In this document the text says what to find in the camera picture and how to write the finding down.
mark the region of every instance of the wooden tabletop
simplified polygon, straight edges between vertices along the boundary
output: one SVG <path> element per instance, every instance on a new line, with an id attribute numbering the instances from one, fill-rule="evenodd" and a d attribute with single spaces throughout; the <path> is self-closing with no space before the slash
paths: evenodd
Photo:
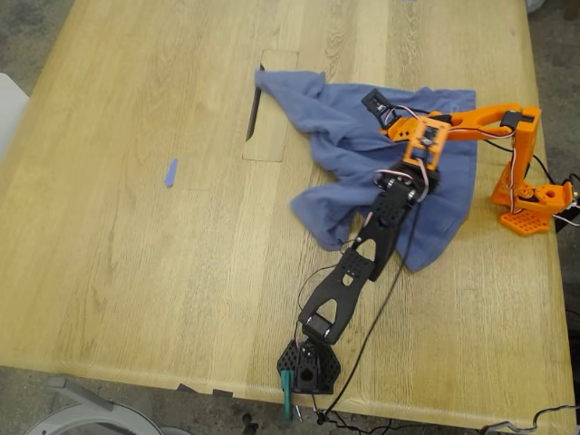
<path id="1" fill-rule="evenodd" d="M 288 207 L 330 177 L 265 95 L 246 143 L 261 62 L 538 104 L 518 0 L 78 0 L 0 163 L 1 364 L 282 400 L 298 287 L 339 254 Z M 556 237 L 517 236 L 488 201 L 507 161 L 480 143 L 469 218 L 403 274 L 338 410 L 527 427 L 573 401 Z M 334 347 L 337 390 L 398 264 Z M 540 424 L 571 433 L 574 413 Z"/>

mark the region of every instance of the floor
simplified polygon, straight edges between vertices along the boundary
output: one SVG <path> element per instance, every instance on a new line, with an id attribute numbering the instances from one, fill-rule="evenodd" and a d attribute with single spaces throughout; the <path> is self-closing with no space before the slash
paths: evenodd
<path id="1" fill-rule="evenodd" d="M 547 163 L 556 180 L 580 172 L 580 18 L 562 19 L 568 0 L 546 0 L 529 16 L 536 76 L 543 110 Z M 0 0 L 0 73 L 7 73 L 28 94 L 42 70 L 72 0 Z M 580 231 L 565 228 L 558 235 L 566 307 L 580 312 Z M 569 326 L 580 329 L 580 318 L 569 314 Z M 67 401 L 46 387 L 48 375 L 0 367 L 0 435 L 25 433 L 36 421 Z M 242 416 L 249 412 L 260 426 L 258 433 L 320 435 L 343 433 L 332 425 L 318 427 L 314 415 L 303 409 L 304 422 L 287 423 L 279 405 L 242 401 L 196 393 L 165 391 L 92 380 L 78 382 L 102 397 L 132 404 L 144 399 L 153 404 L 153 420 L 202 434 L 239 434 Z M 386 420 L 345 415 L 364 428 Z M 402 424 L 394 422 L 393 426 Z M 473 433 L 473 430 L 423 426 L 404 429 L 401 435 Z"/>

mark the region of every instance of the small blue object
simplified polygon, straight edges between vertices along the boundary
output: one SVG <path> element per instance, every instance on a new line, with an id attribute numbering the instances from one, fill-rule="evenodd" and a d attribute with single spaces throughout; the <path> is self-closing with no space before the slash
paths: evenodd
<path id="1" fill-rule="evenodd" d="M 278 102 L 297 130 L 310 133 L 313 159 L 337 180 L 311 187 L 290 208 L 312 232 L 321 247 L 339 249 L 348 239 L 355 213 L 363 216 L 379 194 L 374 171 L 401 160 L 405 145 L 377 132 L 378 122 L 361 103 L 375 86 L 326 83 L 315 72 L 256 71 L 256 86 Z M 389 101 L 425 111 L 469 111 L 475 108 L 470 90 L 421 88 L 416 92 L 379 88 Z M 440 182 L 425 198 L 417 231 L 407 257 L 415 271 L 435 260 L 468 214 L 475 179 L 476 142 L 454 140 L 439 160 Z M 404 252 L 416 211 L 402 224 L 397 250 Z"/>
<path id="2" fill-rule="evenodd" d="M 167 174 L 165 175 L 165 179 L 163 180 L 166 188 L 170 188 L 171 186 L 173 186 L 173 180 L 175 179 L 175 171 L 177 170 L 177 168 L 178 168 L 178 160 L 173 159 L 169 164 Z"/>

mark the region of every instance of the green object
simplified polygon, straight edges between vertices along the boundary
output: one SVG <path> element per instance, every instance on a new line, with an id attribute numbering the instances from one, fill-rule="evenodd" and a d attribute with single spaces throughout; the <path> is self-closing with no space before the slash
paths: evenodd
<path id="1" fill-rule="evenodd" d="M 280 387 L 284 394 L 284 418 L 292 419 L 292 386 L 294 385 L 294 370 L 282 370 Z"/>

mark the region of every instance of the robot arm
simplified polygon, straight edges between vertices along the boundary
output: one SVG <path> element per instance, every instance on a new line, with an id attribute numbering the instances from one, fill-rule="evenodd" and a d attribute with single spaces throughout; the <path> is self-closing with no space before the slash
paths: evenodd
<path id="1" fill-rule="evenodd" d="M 417 166 L 419 162 L 412 156 L 426 155 L 430 170 L 437 168 L 442 146 L 421 144 L 421 134 L 426 126 L 437 130 L 440 143 L 447 140 L 511 138 L 512 159 L 501 173 L 490 199 L 494 204 L 509 207 L 508 212 L 500 215 L 499 222 L 526 236 L 546 232 L 549 219 L 573 201 L 572 184 L 568 180 L 562 185 L 535 187 L 525 181 L 529 162 L 534 155 L 539 115 L 537 107 L 522 108 L 508 103 L 450 114 L 432 112 L 417 118 L 397 117 L 379 132 L 393 141 L 409 140 L 403 161 Z M 498 126 L 489 126 L 498 121 Z"/>

